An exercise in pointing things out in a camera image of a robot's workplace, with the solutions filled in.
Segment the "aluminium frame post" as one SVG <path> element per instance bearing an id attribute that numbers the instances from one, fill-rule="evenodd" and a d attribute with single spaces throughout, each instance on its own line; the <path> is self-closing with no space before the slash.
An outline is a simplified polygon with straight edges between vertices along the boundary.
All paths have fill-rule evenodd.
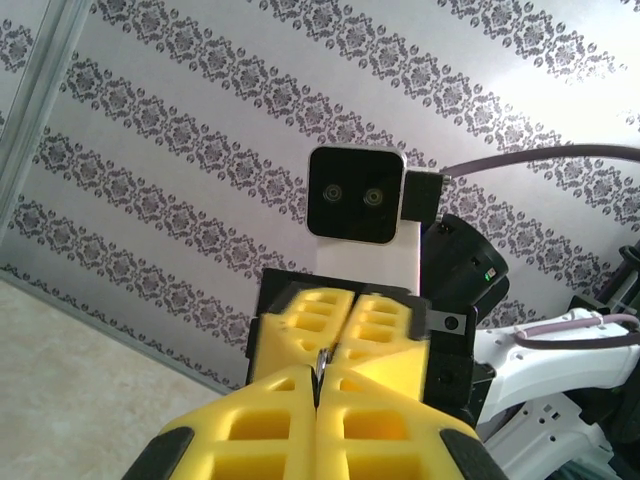
<path id="1" fill-rule="evenodd" d="M 58 95 L 93 0 L 0 0 L 0 216 Z"/>

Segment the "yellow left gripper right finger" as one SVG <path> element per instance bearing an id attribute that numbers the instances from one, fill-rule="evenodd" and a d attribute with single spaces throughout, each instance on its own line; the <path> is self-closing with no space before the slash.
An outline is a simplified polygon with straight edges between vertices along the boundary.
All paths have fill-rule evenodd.
<path id="1" fill-rule="evenodd" d="M 506 480 L 473 428 L 358 373 L 329 368 L 317 480 Z"/>

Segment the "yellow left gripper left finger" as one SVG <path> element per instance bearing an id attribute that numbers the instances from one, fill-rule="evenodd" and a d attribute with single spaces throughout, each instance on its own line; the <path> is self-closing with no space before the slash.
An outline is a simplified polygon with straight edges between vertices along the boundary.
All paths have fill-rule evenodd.
<path id="1" fill-rule="evenodd" d="M 130 480 L 315 480 L 315 372 L 287 367 L 166 424 Z"/>

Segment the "keyring with grey strap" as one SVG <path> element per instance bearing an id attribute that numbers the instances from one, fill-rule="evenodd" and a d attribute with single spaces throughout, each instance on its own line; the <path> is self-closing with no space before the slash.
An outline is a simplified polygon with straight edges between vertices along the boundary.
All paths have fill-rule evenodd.
<path id="1" fill-rule="evenodd" d="M 319 350 L 315 366 L 312 368 L 312 391 L 314 399 L 314 407 L 318 408 L 320 403 L 321 390 L 323 387 L 324 377 L 327 366 L 331 362 L 332 352 L 329 348 Z"/>

